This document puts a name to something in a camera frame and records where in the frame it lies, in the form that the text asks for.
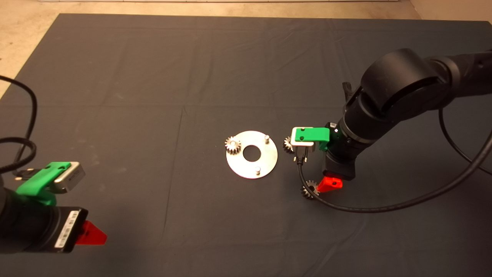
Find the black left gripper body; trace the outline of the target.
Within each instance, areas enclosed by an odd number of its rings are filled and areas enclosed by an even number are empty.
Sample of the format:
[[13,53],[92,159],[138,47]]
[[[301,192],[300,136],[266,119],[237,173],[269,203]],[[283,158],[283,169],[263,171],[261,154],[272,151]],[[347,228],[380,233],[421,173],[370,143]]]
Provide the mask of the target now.
[[48,252],[71,253],[87,216],[88,210],[82,207],[55,207],[48,237]]

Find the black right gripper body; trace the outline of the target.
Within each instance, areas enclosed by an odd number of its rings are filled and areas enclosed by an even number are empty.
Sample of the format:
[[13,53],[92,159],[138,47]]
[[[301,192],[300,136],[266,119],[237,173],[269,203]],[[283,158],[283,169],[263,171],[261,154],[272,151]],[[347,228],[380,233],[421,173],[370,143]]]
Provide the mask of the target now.
[[323,175],[341,180],[353,180],[356,177],[356,153],[351,150],[332,149],[325,153]]

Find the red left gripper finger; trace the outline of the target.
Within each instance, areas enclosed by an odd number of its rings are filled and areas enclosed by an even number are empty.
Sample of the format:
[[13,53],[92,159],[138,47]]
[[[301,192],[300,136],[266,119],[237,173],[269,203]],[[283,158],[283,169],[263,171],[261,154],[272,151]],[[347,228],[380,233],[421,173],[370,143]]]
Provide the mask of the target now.
[[95,226],[91,221],[86,220],[76,239],[76,245],[104,245],[108,236]]

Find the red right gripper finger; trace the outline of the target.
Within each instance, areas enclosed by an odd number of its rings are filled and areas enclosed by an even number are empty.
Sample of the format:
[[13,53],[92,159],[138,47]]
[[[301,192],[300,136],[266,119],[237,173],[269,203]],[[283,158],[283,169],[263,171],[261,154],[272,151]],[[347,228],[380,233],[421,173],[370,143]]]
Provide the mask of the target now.
[[323,177],[320,183],[317,185],[318,193],[326,193],[341,189],[343,187],[343,181],[335,177]]

